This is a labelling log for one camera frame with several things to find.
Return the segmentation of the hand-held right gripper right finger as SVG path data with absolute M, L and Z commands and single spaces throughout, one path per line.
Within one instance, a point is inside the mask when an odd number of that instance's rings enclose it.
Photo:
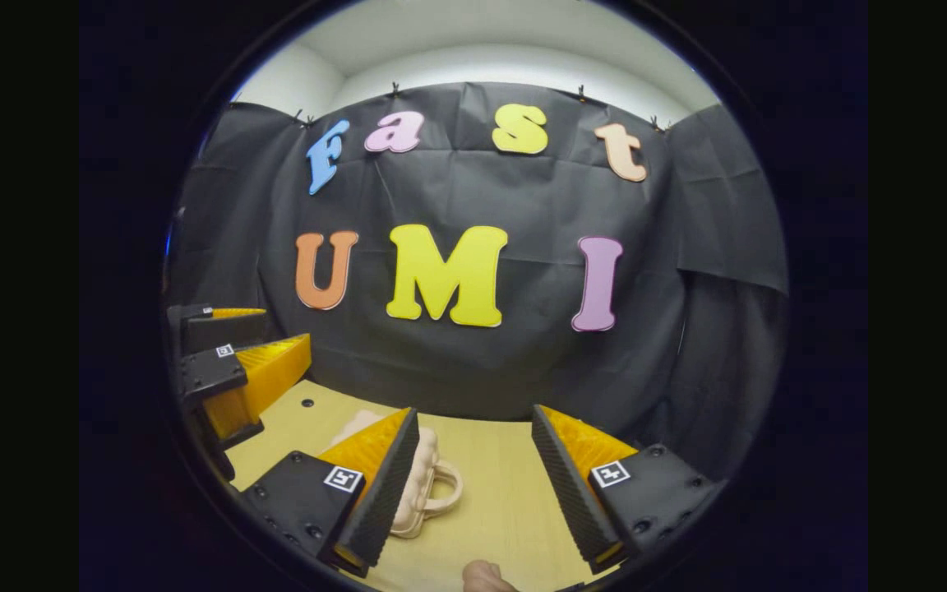
M 531 409 L 531 438 L 594 574 L 664 555 L 725 486 L 662 443 L 635 449 L 545 405 Z

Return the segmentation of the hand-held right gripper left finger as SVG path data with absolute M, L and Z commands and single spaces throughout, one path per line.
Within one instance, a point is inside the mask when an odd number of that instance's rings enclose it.
M 288 453 L 242 498 L 287 550 L 363 578 L 390 536 L 418 442 L 416 409 L 399 409 L 320 455 Z

